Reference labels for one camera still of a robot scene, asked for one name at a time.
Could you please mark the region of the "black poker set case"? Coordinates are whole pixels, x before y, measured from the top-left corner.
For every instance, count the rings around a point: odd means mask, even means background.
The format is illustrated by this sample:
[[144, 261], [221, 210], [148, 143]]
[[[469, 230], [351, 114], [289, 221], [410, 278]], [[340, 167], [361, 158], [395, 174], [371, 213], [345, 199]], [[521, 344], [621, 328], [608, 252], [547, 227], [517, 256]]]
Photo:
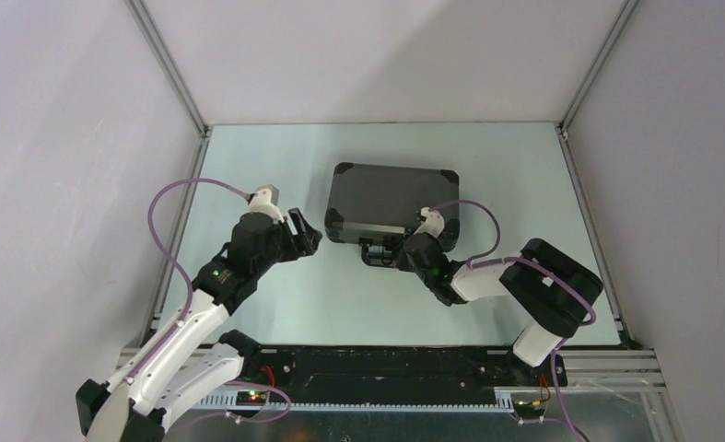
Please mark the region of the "black poker set case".
[[405, 239], [421, 225], [421, 210], [459, 198], [450, 169], [419, 169], [341, 162], [333, 170], [325, 211], [326, 237], [361, 248], [371, 267], [410, 272]]

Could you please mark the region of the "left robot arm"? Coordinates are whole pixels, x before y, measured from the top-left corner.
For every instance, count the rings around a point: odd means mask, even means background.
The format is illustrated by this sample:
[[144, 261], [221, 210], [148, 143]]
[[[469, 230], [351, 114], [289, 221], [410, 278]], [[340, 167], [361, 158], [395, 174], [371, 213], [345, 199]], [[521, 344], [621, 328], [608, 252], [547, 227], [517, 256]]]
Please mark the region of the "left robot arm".
[[275, 219], [251, 210], [230, 241], [205, 264], [188, 288], [183, 308], [105, 382], [87, 380], [76, 393], [88, 441], [160, 441], [197, 402], [231, 381], [252, 383], [262, 374], [261, 344], [241, 331], [221, 335], [199, 363], [186, 363], [257, 289], [275, 264], [313, 255], [322, 233], [297, 209]]

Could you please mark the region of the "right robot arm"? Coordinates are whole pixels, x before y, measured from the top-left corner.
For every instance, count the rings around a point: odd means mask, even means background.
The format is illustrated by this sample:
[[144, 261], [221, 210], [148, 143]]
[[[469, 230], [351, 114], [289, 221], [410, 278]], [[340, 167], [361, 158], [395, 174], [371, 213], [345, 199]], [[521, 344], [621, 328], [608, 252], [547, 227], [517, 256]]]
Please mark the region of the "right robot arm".
[[597, 320], [600, 277], [541, 238], [530, 239], [519, 256], [468, 264], [449, 259], [435, 238], [419, 233], [405, 241], [401, 257], [446, 306], [510, 296], [524, 308], [530, 321], [507, 361], [510, 378], [521, 385], [538, 379], [544, 360]]

